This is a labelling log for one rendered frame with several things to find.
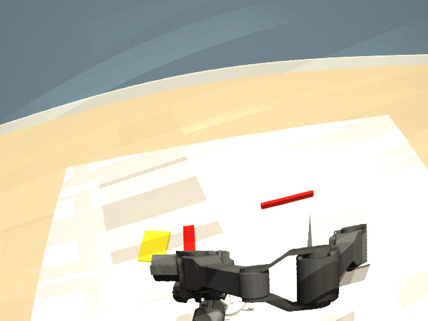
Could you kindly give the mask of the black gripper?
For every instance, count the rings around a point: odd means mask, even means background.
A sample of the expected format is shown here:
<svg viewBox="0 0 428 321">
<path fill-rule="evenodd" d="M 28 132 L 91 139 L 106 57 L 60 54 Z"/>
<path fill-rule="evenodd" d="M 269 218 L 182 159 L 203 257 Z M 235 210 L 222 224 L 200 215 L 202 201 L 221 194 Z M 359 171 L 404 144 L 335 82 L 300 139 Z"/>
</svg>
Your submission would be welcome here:
<svg viewBox="0 0 428 321">
<path fill-rule="evenodd" d="M 195 309 L 193 321 L 224 321 L 227 310 L 227 305 L 223 305 L 221 299 L 225 301 L 227 294 L 212 290 L 205 295 L 203 303 L 199 303 L 199 307 Z"/>
</svg>

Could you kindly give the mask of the yellow flat rectangular plate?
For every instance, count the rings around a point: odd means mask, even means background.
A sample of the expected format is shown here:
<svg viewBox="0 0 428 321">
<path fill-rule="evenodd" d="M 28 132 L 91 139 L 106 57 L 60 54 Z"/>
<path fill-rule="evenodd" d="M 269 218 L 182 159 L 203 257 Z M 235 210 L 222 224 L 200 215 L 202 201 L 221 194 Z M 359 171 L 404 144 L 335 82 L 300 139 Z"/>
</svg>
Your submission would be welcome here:
<svg viewBox="0 0 428 321">
<path fill-rule="evenodd" d="M 170 231 L 145 231 L 137 261 L 151 262 L 152 255 L 166 254 Z"/>
</svg>

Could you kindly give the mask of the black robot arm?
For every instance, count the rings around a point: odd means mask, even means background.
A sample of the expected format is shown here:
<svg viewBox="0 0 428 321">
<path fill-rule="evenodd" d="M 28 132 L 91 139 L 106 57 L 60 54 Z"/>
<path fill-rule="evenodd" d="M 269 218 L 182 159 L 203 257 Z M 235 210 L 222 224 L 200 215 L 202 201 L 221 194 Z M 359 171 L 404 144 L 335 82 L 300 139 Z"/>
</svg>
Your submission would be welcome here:
<svg viewBox="0 0 428 321">
<path fill-rule="evenodd" d="M 173 298 L 202 302 L 201 295 L 217 290 L 245 303 L 266 302 L 287 312 L 325 308 L 339 295 L 340 276 L 367 262 L 367 223 L 343 227 L 328 245 L 291 249 L 268 264 L 229 264 L 226 250 L 188 250 L 152 255 L 150 274 L 156 282 L 175 282 Z M 296 256 L 297 302 L 270 293 L 269 269 Z"/>
</svg>

